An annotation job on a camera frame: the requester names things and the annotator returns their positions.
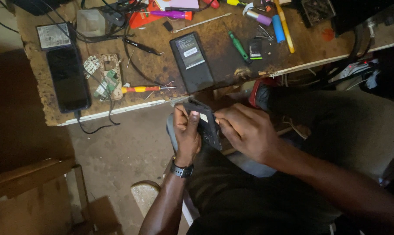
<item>hand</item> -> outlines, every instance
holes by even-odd
[[[175,104],[173,111],[173,129],[178,151],[175,165],[186,167],[192,164],[194,157],[201,149],[201,136],[197,132],[200,113],[191,111],[190,115],[182,104]]]
[[[215,116],[234,148],[258,163],[274,165],[280,139],[267,113],[234,104],[215,112]]]

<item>wooden table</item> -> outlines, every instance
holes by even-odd
[[[80,9],[79,2],[71,2],[58,8],[58,12],[66,19],[73,21],[76,18],[76,11]],[[100,0],[89,0],[86,7],[101,6]],[[225,87],[232,84],[239,84],[260,76],[270,76],[272,74],[283,74],[300,69],[318,66],[339,59],[346,58],[350,53],[353,43],[353,33],[345,33],[337,39],[325,42],[321,32],[329,29],[330,22],[323,22],[311,29],[307,29],[302,23],[300,15],[296,10],[283,8],[287,18],[287,24],[293,39],[296,52],[290,54],[286,42],[278,44],[276,41],[269,45],[269,41],[263,42],[263,60],[254,61],[250,66],[245,66],[244,61],[232,45],[227,35],[226,29],[222,25],[222,20],[239,37],[242,44],[247,47],[247,40],[253,38],[257,32],[257,22],[242,16],[242,8],[221,4],[220,8],[208,8],[202,12],[197,12],[188,24],[195,24],[225,13],[231,12],[230,16],[222,17],[188,30],[180,31],[176,34],[168,32],[162,25],[167,19],[159,19],[150,24],[146,24],[146,29],[135,29],[130,32],[135,33],[136,37],[132,40],[151,46],[160,52],[162,56],[156,56],[136,49],[132,56],[132,61],[149,78],[163,84],[174,81],[175,89],[154,92],[149,98],[144,100],[149,93],[126,93],[124,97],[115,102],[113,113],[125,112],[131,109],[159,104],[171,99],[187,95],[182,78],[179,74],[176,62],[173,58],[169,46],[169,40],[196,31],[200,36],[201,45],[204,49],[208,64],[211,67],[215,79],[215,87]],[[53,12],[49,15],[56,21],[61,20]],[[73,114],[62,114],[59,112],[53,83],[46,62],[46,54],[40,50],[39,41],[36,33],[37,25],[51,24],[46,16],[33,16],[30,13],[16,7],[16,18],[21,34],[27,57],[30,60],[33,73],[38,82],[38,91],[44,105],[46,124],[48,126],[61,126],[74,123]],[[267,30],[273,32],[270,25]],[[375,45],[372,50],[394,46],[394,24],[391,26],[378,25],[376,31]],[[121,74],[123,83],[128,82],[132,86],[150,85],[149,82],[127,65],[127,57],[124,52],[123,42],[120,39],[86,44],[77,42],[83,61],[90,55],[100,57],[103,54],[116,53],[121,62]],[[133,47],[128,46],[130,54]],[[100,77],[97,70],[94,74]],[[98,83],[89,79],[91,94],[98,87]],[[93,119],[108,115],[109,103],[100,102],[92,97],[92,105],[89,109],[82,111],[85,119]]]

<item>red and yellow screwdriver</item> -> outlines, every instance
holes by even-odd
[[[176,87],[159,87],[159,86],[154,86],[154,87],[122,87],[121,92],[127,93],[127,92],[150,92],[150,91],[160,91],[161,89],[169,89],[169,88],[176,88]]]

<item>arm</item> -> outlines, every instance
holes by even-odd
[[[187,167],[192,164],[201,148],[201,137],[197,133],[200,114],[193,111],[188,116],[184,107],[176,104],[173,115],[173,127],[178,142],[175,165]],[[161,191],[143,220],[140,235],[178,234],[185,181],[186,178],[170,172],[166,175]]]
[[[215,115],[233,147],[246,156],[311,185],[366,234],[394,234],[394,196],[370,178],[282,141],[263,111],[235,104]]]

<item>purple screwdriver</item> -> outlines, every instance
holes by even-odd
[[[160,11],[160,10],[153,10],[153,11],[135,11],[139,13],[150,13],[157,16],[168,16],[174,19],[186,19],[192,20],[193,19],[193,12],[192,11]]]

